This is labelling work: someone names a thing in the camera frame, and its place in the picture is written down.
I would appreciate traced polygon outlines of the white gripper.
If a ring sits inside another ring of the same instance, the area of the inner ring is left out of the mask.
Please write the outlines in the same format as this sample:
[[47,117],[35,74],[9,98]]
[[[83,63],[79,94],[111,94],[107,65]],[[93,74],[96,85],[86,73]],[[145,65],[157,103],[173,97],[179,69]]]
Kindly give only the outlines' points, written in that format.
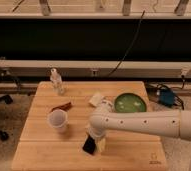
[[86,126],[87,133],[93,139],[100,139],[96,142],[97,152],[102,154],[105,151],[106,139],[103,138],[106,135],[106,126],[105,125],[91,125]]

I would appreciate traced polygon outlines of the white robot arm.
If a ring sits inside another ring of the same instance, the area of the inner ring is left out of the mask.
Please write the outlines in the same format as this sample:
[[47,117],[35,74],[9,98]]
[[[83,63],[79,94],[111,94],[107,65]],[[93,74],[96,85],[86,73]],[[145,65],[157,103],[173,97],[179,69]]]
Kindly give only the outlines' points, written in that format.
[[191,141],[191,111],[113,113],[111,102],[102,100],[90,114],[88,138],[83,145],[83,150],[93,154],[96,142],[105,137],[107,130],[131,131]]

